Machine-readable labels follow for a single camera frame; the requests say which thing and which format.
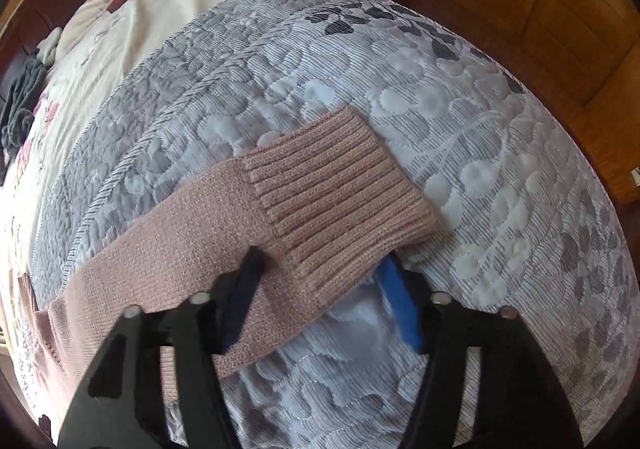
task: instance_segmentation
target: quilted bedspread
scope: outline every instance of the quilted bedspread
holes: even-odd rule
[[[443,230],[401,252],[405,266],[468,307],[518,308],[590,440],[638,360],[638,285],[612,204],[526,87],[389,0],[225,0],[169,39],[55,184],[31,265],[39,306],[195,174],[347,104],[442,214]],[[460,441],[478,352],[468,361]],[[368,281],[222,386],[244,447],[395,448],[425,364]],[[168,418],[184,442],[175,404]]]

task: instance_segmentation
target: white outlet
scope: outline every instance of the white outlet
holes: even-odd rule
[[[640,168],[635,168],[634,170],[632,170],[631,177],[634,179],[636,187],[640,187]]]

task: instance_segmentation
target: screw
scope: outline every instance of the screw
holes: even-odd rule
[[[451,296],[447,293],[444,292],[434,292],[431,294],[431,302],[433,304],[439,304],[439,305],[443,305],[446,306],[447,304],[450,304],[451,301],[453,301],[451,299]]]
[[[125,319],[133,319],[135,316],[140,315],[141,313],[142,307],[138,306],[137,304],[131,304],[122,311],[122,316]]]
[[[205,304],[207,301],[211,299],[211,294],[206,291],[196,292],[195,294],[191,294],[189,296],[189,302],[191,304]]]
[[[500,317],[516,319],[518,317],[518,311],[513,306],[503,306],[500,308]]]

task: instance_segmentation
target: ribbed cuff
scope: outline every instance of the ribbed cuff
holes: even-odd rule
[[[348,106],[243,159],[283,269],[320,302],[436,229],[436,214]]]

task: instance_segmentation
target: pink sweater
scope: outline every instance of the pink sweater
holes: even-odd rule
[[[436,214],[349,107],[272,146],[233,158],[137,220],[36,311],[34,366],[60,411],[122,309],[175,307],[237,269],[257,245],[273,260],[240,342],[216,359],[220,378],[268,355],[354,288],[388,252],[436,229]],[[172,360],[164,396],[175,400]]]

